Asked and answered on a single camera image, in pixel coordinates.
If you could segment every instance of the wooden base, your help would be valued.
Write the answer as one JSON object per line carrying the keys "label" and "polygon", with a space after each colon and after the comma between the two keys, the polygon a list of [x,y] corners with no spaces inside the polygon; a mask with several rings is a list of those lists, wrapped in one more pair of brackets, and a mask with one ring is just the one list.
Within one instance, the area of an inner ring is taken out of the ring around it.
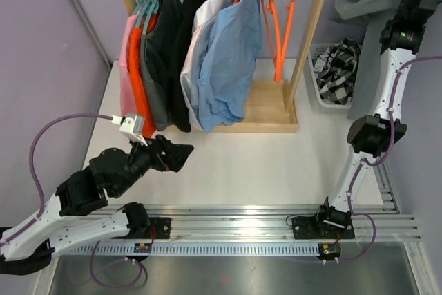
{"label": "wooden base", "polygon": [[[212,133],[295,133],[298,128],[294,103],[285,112],[284,95],[289,82],[255,79],[245,104],[246,117],[232,126],[221,124]],[[167,131],[178,131],[169,126]]]}

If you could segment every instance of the plaid shirt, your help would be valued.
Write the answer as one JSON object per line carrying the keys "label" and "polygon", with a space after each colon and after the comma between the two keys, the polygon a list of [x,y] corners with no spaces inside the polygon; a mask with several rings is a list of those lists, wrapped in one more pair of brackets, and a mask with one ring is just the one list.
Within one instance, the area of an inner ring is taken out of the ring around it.
{"label": "plaid shirt", "polygon": [[360,53],[359,45],[345,38],[316,59],[316,83],[323,99],[340,105],[351,104]]}

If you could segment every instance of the white shirt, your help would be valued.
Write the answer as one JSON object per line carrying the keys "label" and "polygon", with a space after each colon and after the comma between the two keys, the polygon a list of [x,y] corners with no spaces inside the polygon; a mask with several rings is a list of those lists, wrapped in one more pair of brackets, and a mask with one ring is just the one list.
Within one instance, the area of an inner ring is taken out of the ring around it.
{"label": "white shirt", "polygon": [[198,87],[196,82],[200,77],[201,64],[206,54],[210,31],[222,9],[223,3],[224,0],[206,0],[197,9],[193,19],[191,45],[187,51],[180,75],[184,101],[189,109],[189,122],[193,128],[201,131],[202,127],[196,114],[198,112]]}

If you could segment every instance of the metal bracket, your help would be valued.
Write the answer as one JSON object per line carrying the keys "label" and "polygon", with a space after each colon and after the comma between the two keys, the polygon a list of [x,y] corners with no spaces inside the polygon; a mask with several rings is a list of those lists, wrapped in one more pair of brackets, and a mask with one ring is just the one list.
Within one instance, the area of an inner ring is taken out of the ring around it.
{"label": "metal bracket", "polygon": [[[156,230],[155,239],[156,240],[168,240],[171,238],[171,224],[172,219],[170,218],[160,218],[160,217],[149,217],[151,221],[151,226],[154,226]],[[150,239],[151,233],[149,230],[144,233],[141,237],[143,239]]]}
{"label": "metal bracket", "polygon": [[338,234],[339,238],[343,240],[355,238],[351,220],[346,228],[341,229],[325,222],[317,222],[315,216],[299,216],[291,219],[291,226],[295,240],[335,240],[338,238]]}

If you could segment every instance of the orange shirt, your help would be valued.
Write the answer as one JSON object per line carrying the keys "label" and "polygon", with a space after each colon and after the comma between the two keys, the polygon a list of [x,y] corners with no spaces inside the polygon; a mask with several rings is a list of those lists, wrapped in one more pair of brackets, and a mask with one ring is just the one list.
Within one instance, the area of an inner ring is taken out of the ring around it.
{"label": "orange shirt", "polygon": [[[159,13],[152,14],[149,20],[147,32],[151,32],[156,23]],[[133,94],[135,97],[135,104],[137,105],[137,113],[144,117],[144,125],[142,135],[151,138],[152,134],[157,130],[153,122],[151,108],[144,91],[143,81],[141,77],[140,68],[140,44],[143,27],[134,28],[131,37],[131,48],[129,50],[129,75],[131,77],[131,84]]]}

